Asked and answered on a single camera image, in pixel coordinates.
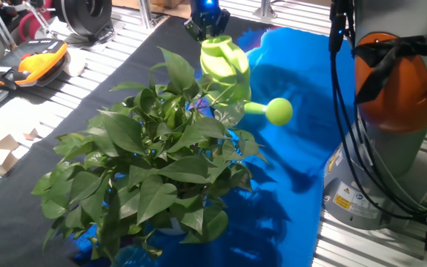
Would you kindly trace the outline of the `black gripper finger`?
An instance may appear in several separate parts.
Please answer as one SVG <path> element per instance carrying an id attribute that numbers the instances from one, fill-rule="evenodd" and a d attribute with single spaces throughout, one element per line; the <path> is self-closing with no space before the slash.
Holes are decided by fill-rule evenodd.
<path id="1" fill-rule="evenodd" d="M 214 20 L 212 36 L 219 36 L 225 32 L 230 15 L 231 14 L 226 9 L 220 10 L 218 16 Z"/>
<path id="2" fill-rule="evenodd" d="M 183 25 L 194 40 L 203 40 L 202 20 L 199 16 L 190 17 Z"/>

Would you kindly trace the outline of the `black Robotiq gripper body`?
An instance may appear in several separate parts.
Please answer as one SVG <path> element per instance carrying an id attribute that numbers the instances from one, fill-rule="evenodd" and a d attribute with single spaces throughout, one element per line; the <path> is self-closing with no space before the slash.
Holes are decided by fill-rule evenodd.
<path id="1" fill-rule="evenodd" d="M 191 19 L 194 27 L 218 27 L 221 19 L 218 0 L 191 0 Z"/>

